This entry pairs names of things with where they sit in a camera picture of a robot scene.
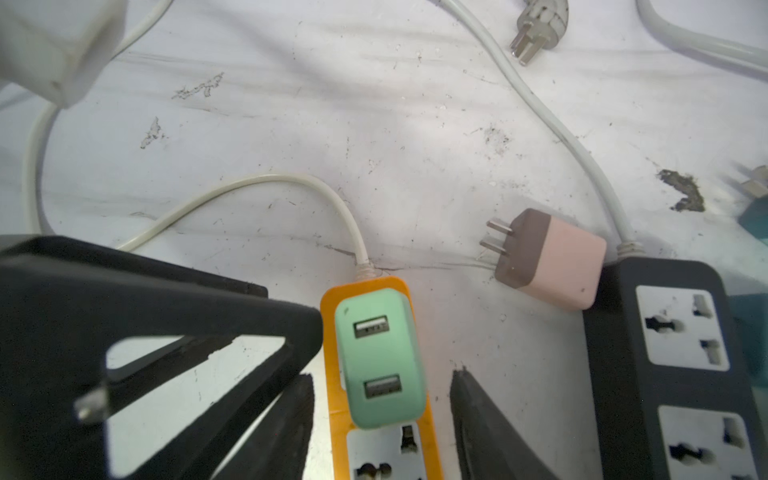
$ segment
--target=electrical outlet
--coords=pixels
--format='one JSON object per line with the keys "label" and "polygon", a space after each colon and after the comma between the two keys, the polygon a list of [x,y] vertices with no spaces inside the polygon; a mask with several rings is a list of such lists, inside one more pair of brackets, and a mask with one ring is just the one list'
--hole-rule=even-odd
{"label": "electrical outlet", "polygon": [[740,415],[659,406],[670,480],[757,480]]}
{"label": "electrical outlet", "polygon": [[709,292],[648,285],[638,286],[635,292],[652,363],[721,372],[730,368]]}
{"label": "electrical outlet", "polygon": [[350,430],[346,448],[352,480],[427,480],[416,422]]}

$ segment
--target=power strip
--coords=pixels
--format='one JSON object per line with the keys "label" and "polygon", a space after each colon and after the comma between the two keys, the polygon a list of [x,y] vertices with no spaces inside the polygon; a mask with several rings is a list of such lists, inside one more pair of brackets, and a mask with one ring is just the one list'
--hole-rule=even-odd
{"label": "power strip", "polygon": [[708,265],[631,257],[584,311],[605,480],[768,475],[736,325]]}

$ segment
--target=white table surface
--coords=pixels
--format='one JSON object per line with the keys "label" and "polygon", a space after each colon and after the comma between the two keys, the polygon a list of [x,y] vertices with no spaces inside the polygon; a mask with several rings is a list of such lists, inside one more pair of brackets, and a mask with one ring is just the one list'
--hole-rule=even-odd
{"label": "white table surface", "polygon": [[[657,1],[680,25],[768,47],[768,2]],[[132,0],[129,23],[153,5]],[[521,0],[468,0],[502,45]],[[728,293],[766,291],[768,248],[736,223],[737,184],[768,162],[768,81],[669,51],[634,2],[571,3],[567,34],[519,68],[591,150],[649,254],[702,260]],[[223,74],[204,89],[174,98]],[[43,102],[0,91],[0,233],[24,231],[22,152]],[[159,138],[146,144],[155,118]],[[657,173],[695,176],[704,213]],[[601,477],[580,313],[497,283],[485,221],[537,207],[618,243],[583,171],[506,84],[475,39],[425,0],[177,1],[61,112],[42,174],[52,229],[115,245],[220,180],[320,177],[347,200],[377,266],[410,286],[446,478],[459,478],[448,401],[465,366],[563,479]],[[299,186],[266,184],[201,207],[137,253],[270,289],[311,306],[353,278],[347,232]],[[129,472],[277,344],[240,340],[111,421]],[[136,355],[138,347],[123,349]],[[305,478],[332,478],[323,355]],[[140,422],[130,422],[140,418]]]}

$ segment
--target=teal plug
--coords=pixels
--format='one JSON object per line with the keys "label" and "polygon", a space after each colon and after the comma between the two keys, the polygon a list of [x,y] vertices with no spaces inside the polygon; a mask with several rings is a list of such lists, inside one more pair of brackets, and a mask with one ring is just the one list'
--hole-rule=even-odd
{"label": "teal plug", "polygon": [[422,416],[427,393],[411,303],[391,288],[336,308],[336,341],[352,421],[361,429]]}

